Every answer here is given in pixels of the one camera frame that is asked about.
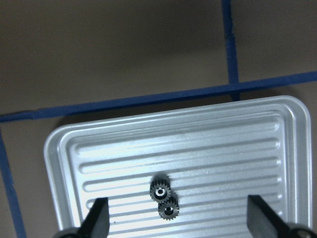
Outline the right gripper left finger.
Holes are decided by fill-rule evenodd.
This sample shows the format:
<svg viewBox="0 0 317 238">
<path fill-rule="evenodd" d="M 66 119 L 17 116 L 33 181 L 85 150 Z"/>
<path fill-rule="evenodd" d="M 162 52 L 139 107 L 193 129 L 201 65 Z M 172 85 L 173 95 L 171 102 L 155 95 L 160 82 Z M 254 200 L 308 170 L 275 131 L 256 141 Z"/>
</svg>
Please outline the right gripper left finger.
<svg viewBox="0 0 317 238">
<path fill-rule="evenodd" d="M 108 198 L 97 198 L 88 215 L 78 228 L 68 228 L 54 235 L 55 238 L 106 238 L 109 233 Z"/>
</svg>

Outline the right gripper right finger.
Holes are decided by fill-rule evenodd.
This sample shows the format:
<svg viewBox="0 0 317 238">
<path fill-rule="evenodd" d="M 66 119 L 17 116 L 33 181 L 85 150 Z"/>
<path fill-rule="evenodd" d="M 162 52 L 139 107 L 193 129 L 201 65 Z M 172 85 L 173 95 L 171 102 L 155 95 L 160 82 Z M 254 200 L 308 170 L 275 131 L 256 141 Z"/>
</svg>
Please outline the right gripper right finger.
<svg viewBox="0 0 317 238">
<path fill-rule="evenodd" d="M 315 238 L 317 236 L 307 226 L 284 222 L 260 195 L 248 195 L 246 223 L 254 238 Z"/>
</svg>

